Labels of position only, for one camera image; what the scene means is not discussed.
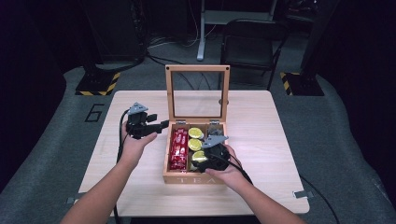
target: hand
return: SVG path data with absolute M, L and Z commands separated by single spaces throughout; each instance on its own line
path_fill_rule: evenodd
M 157 137 L 157 133 L 151 133 L 142 139 L 134 139 L 130 135 L 127 136 L 126 122 L 122 124 L 122 140 L 123 143 L 122 156 L 119 162 L 125 162 L 125 164 L 132 165 L 134 169 L 139 163 L 142 157 L 145 146 L 152 142 Z
M 238 162 L 239 163 L 241 163 L 241 162 L 236 158 L 235 151 L 233 150 L 233 148 L 228 145 L 224 145 L 224 146 L 227 147 L 227 150 L 230 152 L 230 155 L 231 155 L 230 162 L 239 166 Z M 213 175 L 214 177 L 216 177 L 218 179 L 221 179 L 231 189 L 235 189 L 237 184 L 247 181 L 243 177 L 242 173 L 231 165 L 229 165 L 227 167 L 227 169 L 225 169 L 224 171 L 206 169 L 205 172 L 209 175 Z

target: person's right hand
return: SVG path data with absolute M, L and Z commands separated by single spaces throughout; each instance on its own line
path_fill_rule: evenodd
M 232 162 L 233 164 L 238 165 L 238 162 L 236 160 L 238 160 L 236 158 L 235 155 L 235 151 L 233 150 L 232 147 L 228 146 L 228 145 L 224 145 L 225 147 L 227 147 L 227 150 L 230 152 L 231 158 L 230 158 L 230 162 Z M 233 167 L 232 165 L 229 165 L 227 167 L 227 169 L 225 169 L 224 171 L 218 171 L 218 170 L 213 170 L 213 169 L 209 169 L 207 168 L 205 170 L 205 172 L 209 175 L 213 175 L 214 177 L 221 179 L 222 181 L 224 181 L 224 183 L 231 189 L 235 190 L 235 188 L 237 187 L 238 184 L 241 184 L 242 182 L 247 181 L 242 173 L 240 171 L 238 171 L 235 167 Z

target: chair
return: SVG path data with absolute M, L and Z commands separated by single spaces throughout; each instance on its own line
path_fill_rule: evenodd
M 292 31 L 305 31 L 308 37 L 318 15 L 318 0 L 288 0 L 284 20 Z
M 271 71 L 267 85 L 269 91 L 280 51 L 288 35 L 287 26 L 278 21 L 230 21 L 223 30 L 220 64 L 228 64 L 231 68 L 261 70 L 262 76 Z

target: cord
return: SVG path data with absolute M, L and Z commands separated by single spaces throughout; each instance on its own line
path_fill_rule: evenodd
M 243 176 L 251 185 L 253 185 L 253 182 L 251 181 L 250 177 L 248 176 L 248 173 L 247 173 L 244 169 L 242 169 L 242 166 L 239 167 L 239 166 L 235 165 L 233 162 L 227 161 L 227 160 L 225 160 L 224 158 L 222 158 L 222 157 L 220 157 L 220 156 L 218 156 L 218 155 L 214 155 L 214 154 L 210 154 L 210 155 L 213 156 L 213 157 L 215 157 L 215 158 L 217 158 L 217 159 L 219 159 L 219 160 L 221 160 L 221 161 L 225 161 L 225 162 L 227 162 L 228 164 L 230 164 L 231 166 L 235 167 L 239 172 L 241 172 L 242 176 Z
M 320 197 L 324 200 L 324 202 L 327 204 L 327 206 L 329 206 L 330 210 L 332 211 L 332 215 L 333 215 L 334 218 L 335 218 L 335 222 L 336 222 L 337 224 L 339 224 L 339 223 L 340 223 L 340 220 L 338 219 L 338 216 L 335 214 L 334 209 L 332 208 L 332 206 L 330 205 L 330 203 L 329 203 L 329 201 L 326 199 L 326 197 L 325 197 L 317 188 L 315 188 L 315 186 L 314 186 L 311 182 L 309 182 L 307 179 L 305 179 L 305 177 L 303 177 L 302 175 L 300 175 L 300 178 L 301 178 L 303 181 L 305 181 L 309 186 L 311 186 L 311 188 L 314 189 L 314 190 L 318 193 L 318 195 L 320 195 Z
M 122 113 L 122 116 L 120 118 L 120 129 L 119 129 L 119 135 L 120 135 L 120 145 L 119 145 L 119 153 L 117 155 L 117 163 L 119 162 L 121 155 L 122 155 L 122 151 L 123 151 L 123 144 L 125 142 L 126 137 L 128 136 L 128 134 L 125 136 L 125 138 L 122 140 L 122 123 L 124 120 L 125 115 L 128 113 L 129 110 L 125 110 Z M 116 219 L 116 223 L 117 224 L 121 224 L 121 220 L 119 217 L 119 212 L 117 210 L 117 204 L 114 205 L 114 209 L 113 209 L 113 213 L 114 213 L 114 219 Z
M 198 36 L 199 36 L 198 25 L 197 25 L 197 21 L 195 20 L 194 14 L 192 13 L 191 0 L 189 0 L 189 7 L 190 7 L 190 13 L 191 13 L 191 16 L 192 16 L 192 20 L 194 21 L 194 25 L 195 25 L 195 33 L 196 33 L 196 36 L 195 36 L 194 41 L 192 41 L 191 44 L 189 44 L 189 45 L 182 45 L 183 47 L 191 47 L 191 46 L 194 45 L 194 44 L 197 42 L 197 40 L 199 39 L 199 37 L 198 37 Z
M 239 160 L 237 160 L 233 155 L 230 154 L 230 156 L 238 163 L 239 167 L 241 167 L 241 169 L 243 169 L 241 162 L 239 162 Z
M 162 60 L 162 61 L 166 61 L 166 62 L 170 62 L 170 63 L 184 64 L 184 63 L 181 63 L 181 62 L 176 61 L 176 60 L 165 59 L 165 58 L 160 58 L 160 57 L 157 57 L 157 56 L 153 56 L 153 55 L 151 55 L 149 52 L 147 52 L 146 56 L 147 56 L 148 58 L 150 58 L 152 61 L 154 61 L 155 63 L 158 63 L 158 64 L 163 65 L 163 66 L 166 66 L 166 64 L 161 63 L 161 62 L 158 61 L 158 60 Z M 194 91 L 194 87 L 191 85 L 191 83 L 189 82 L 189 80 L 188 80 L 182 73 L 178 73 L 178 74 L 186 81 L 186 83 L 187 83 L 187 84 L 190 86 L 190 88 Z M 201 72 L 201 76 L 202 76 L 202 78 L 204 79 L 204 81 L 205 81 L 205 83 L 206 83 L 208 89 L 211 91 L 210 84 L 209 84 L 209 81 L 207 80 L 206 76 L 205 76 L 202 72 Z
M 155 48 L 162 44 L 166 44 L 166 43 L 171 43 L 171 42 L 164 42 L 164 40 L 166 39 L 170 39 L 170 37 L 167 36 L 154 36 L 150 39 L 149 43 L 148 43 L 148 49 L 152 49 Z
M 224 8 L 224 0 L 221 1 L 220 10 L 223 10 L 223 8 Z M 214 25 L 213 28 L 212 28 L 209 32 L 207 32 L 207 34 L 205 35 L 205 38 L 206 38 L 207 36 L 209 36 L 210 33 L 212 33 L 212 31 L 215 30 L 216 26 L 217 26 L 217 25 Z

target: yellow black hazard stripe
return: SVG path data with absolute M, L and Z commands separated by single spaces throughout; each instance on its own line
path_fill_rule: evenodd
M 117 81 L 119 80 L 120 73 L 114 75 L 113 79 L 111 80 L 110 85 L 108 86 L 106 91 L 76 91 L 76 95 L 109 95 L 113 92 L 114 88 L 116 87 Z
M 295 76 L 299 76 L 300 73 L 280 73 L 280 77 L 282 78 L 282 82 L 283 82 L 283 87 L 285 88 L 286 94 L 287 95 L 293 95 L 293 91 L 291 89 L 291 86 L 288 82 L 287 76 L 286 75 L 295 75 Z

